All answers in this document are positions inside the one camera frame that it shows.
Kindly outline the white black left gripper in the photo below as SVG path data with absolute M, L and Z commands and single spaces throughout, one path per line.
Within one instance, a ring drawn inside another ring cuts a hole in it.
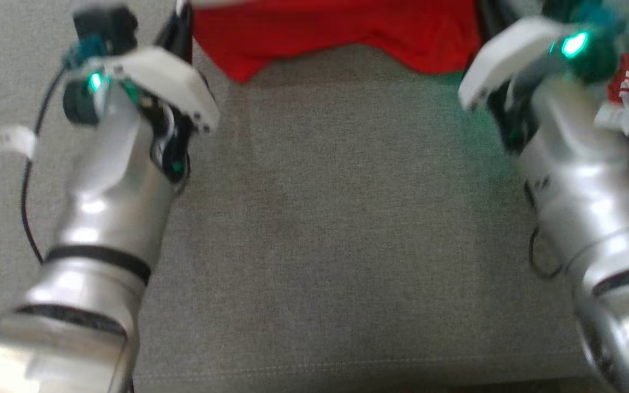
M 97 126 L 109 114 L 108 89 L 118 85 L 150 124 L 150 157 L 169 182 L 185 182 L 195 132 L 217 128 L 221 114 L 203 75 L 192 67 L 194 9 L 176 1 L 154 40 L 120 56 L 74 60 L 63 91 L 63 112 L 77 125 Z

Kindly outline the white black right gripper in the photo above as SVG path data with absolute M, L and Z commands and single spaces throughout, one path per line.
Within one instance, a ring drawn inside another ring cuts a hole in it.
M 538 128 L 532 95 L 552 76 L 582 86 L 612 77 L 619 65 L 617 34 L 594 23 L 566 24 L 542 16 L 517 20 L 508 1 L 476 1 L 481 38 L 491 38 L 470 62 L 458 90 L 464 110 L 485 107 L 508 153 L 519 153 Z

